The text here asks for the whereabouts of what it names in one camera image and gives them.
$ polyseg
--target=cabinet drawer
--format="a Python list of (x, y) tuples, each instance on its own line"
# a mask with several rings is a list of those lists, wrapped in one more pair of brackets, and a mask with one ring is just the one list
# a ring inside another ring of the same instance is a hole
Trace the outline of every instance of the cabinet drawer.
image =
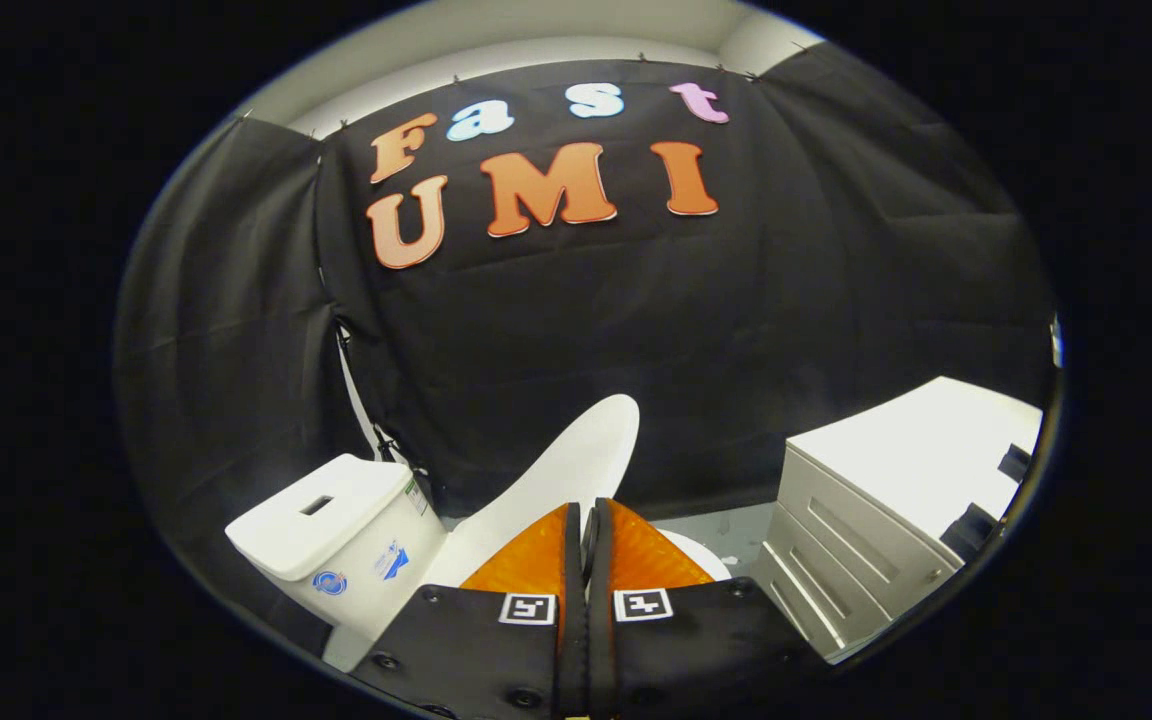
[(890, 617), (940, 588), (963, 562), (813, 460), (787, 447), (778, 500)]
[(764, 550), (785, 566), (844, 644), (890, 620), (859, 582), (781, 506), (772, 509)]
[(812, 602), (804, 594), (804, 589), (801, 589), (799, 581), (788, 575), (767, 551), (767, 543), (759, 550), (758, 560), (750, 566), (749, 575), (821, 657), (828, 657), (829, 653), (841, 650), (844, 645), (842, 638), (838, 637), (836, 630), (814, 611)]

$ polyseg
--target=black fabric backdrop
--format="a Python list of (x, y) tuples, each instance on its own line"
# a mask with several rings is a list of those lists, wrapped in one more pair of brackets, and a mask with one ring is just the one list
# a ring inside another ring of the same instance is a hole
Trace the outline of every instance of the black fabric backdrop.
[[(622, 88), (614, 118), (564, 90)], [(717, 92), (727, 124), (668, 91)], [(450, 115), (509, 103), (515, 126), (450, 142)], [(410, 168), (378, 185), (370, 143), (433, 111)], [(598, 142), (617, 217), (492, 238), (480, 160), (541, 170)], [(669, 213), (649, 146), (702, 147), (714, 215)], [(447, 236), (387, 270), (365, 211), (445, 174)], [(319, 278), (321, 266), (323, 281)], [(340, 452), (371, 457), (334, 323), (372, 419), (429, 470), (444, 515), (522, 473), (599, 397), (641, 406), (617, 493), (650, 518), (772, 500), (783, 439), (940, 374), (1040, 406), (1052, 302), (1032, 238), (937, 115), (829, 45), (759, 82), (718, 69), (581, 61), (412, 97), (327, 141), (233, 120), (187, 160), (142, 229), (115, 334), (128, 456), (164, 538), (221, 598), (319, 652), (325, 626), (247, 563), (223, 525)]]

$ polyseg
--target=white wall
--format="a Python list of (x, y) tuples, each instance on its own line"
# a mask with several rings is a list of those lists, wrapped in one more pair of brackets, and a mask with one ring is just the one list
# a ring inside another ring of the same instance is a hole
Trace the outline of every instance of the white wall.
[(647, 60), (668, 63), (721, 63), (717, 54), (664, 41), (635, 40), (628, 37), (547, 37), (540, 40), (503, 41), (500, 45), (467, 50), (411, 68), (397, 70), (366, 85), (354, 88), (333, 100), (317, 106), (287, 127), (314, 137), (325, 137), (340, 129), (340, 120), (353, 122), (385, 106), (450, 85), (452, 76), (462, 79), (499, 73), (528, 65), (558, 63), (563, 60), (636, 59), (643, 53)]
[(790, 55), (823, 41), (804, 26), (781, 18), (780, 15), (755, 10), (736, 26), (719, 46), (718, 55), (723, 68), (737, 73), (764, 74)]
[(335, 41), (240, 111), (321, 138), (453, 76), (639, 53), (759, 74), (821, 39), (733, 0), (434, 0)]

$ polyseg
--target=white cabinet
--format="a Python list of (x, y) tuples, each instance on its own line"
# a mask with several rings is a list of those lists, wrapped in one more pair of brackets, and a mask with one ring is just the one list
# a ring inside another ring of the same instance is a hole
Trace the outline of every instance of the white cabinet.
[(786, 441), (772, 525), (751, 570), (827, 660), (840, 660), (961, 566), (940, 541), (968, 510), (998, 520), (1016, 483), (1007, 448), (1033, 448), (1036, 407), (937, 378)]

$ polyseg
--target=toilet tank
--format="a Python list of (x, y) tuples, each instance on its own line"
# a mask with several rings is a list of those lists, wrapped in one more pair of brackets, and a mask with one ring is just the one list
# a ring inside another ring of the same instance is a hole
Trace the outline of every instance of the toilet tank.
[(407, 465), (340, 455), (244, 511), (225, 536), (293, 600), (376, 641), (447, 530)]

